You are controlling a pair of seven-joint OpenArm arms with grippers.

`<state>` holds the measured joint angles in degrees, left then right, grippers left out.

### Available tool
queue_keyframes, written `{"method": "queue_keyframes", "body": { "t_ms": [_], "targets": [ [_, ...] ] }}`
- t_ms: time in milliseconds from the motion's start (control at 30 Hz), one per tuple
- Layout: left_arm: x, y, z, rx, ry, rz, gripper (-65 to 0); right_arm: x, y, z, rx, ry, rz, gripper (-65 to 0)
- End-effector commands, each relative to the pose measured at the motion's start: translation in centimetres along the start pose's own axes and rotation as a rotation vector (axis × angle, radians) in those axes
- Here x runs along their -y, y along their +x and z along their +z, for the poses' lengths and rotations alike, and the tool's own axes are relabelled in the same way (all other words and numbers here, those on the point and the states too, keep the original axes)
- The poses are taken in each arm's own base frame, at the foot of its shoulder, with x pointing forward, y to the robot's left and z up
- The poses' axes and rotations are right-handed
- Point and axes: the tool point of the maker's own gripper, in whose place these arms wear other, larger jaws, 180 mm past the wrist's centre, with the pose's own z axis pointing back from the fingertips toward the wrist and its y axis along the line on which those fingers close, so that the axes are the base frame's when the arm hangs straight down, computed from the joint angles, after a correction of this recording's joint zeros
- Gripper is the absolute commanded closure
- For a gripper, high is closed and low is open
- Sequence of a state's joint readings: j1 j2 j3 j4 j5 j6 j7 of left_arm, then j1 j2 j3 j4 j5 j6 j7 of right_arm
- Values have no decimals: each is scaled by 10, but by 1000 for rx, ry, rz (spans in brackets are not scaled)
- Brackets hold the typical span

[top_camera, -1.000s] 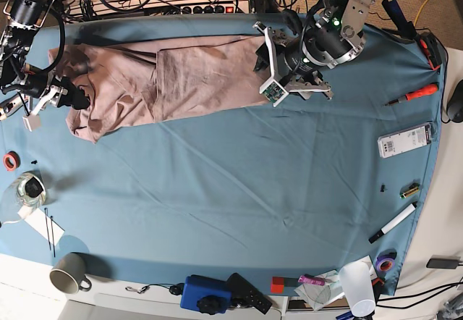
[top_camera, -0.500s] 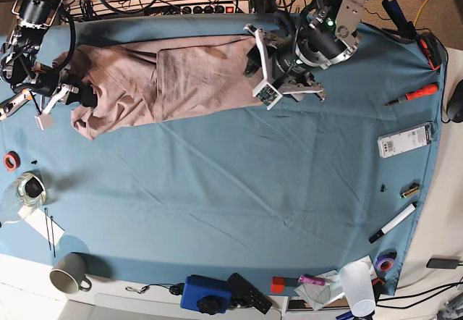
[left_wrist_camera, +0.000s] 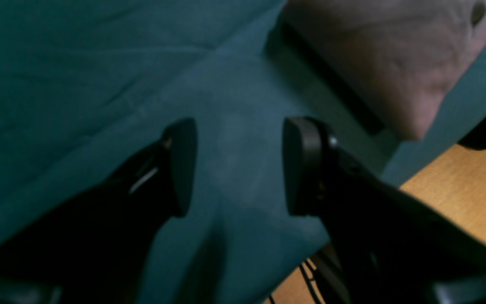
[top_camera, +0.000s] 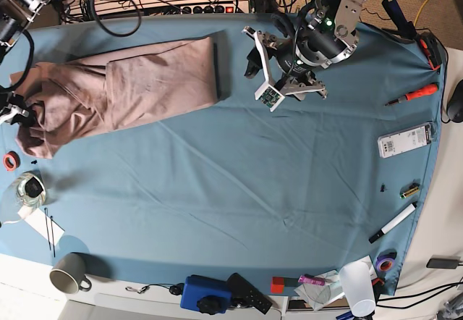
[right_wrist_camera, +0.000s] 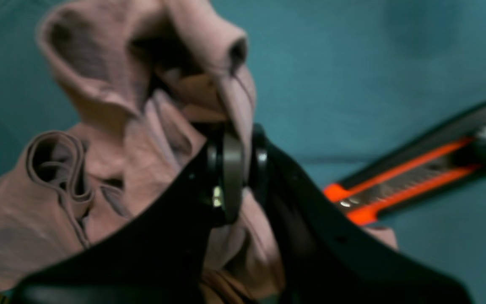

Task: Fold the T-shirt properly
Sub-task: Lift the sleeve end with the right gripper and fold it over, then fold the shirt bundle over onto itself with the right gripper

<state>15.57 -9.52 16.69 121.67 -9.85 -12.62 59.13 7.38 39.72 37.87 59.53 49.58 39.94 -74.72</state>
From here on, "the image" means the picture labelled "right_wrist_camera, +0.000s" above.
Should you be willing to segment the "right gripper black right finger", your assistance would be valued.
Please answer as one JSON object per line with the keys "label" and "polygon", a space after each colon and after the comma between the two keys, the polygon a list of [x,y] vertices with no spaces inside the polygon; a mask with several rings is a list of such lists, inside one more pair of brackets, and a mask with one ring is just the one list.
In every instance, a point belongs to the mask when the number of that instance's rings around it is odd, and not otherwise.
{"label": "right gripper black right finger", "polygon": [[470,304],[465,287],[351,223],[262,126],[252,134],[251,188],[281,254],[280,304]]}

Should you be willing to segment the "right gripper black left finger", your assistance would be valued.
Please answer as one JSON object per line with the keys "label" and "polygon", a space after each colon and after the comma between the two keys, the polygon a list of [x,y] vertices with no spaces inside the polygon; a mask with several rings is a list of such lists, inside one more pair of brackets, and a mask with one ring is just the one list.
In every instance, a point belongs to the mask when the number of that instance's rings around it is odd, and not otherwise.
{"label": "right gripper black left finger", "polygon": [[234,223],[243,187],[243,146],[229,127],[162,196],[125,227],[21,281],[13,304],[202,304],[198,287],[210,231]]}

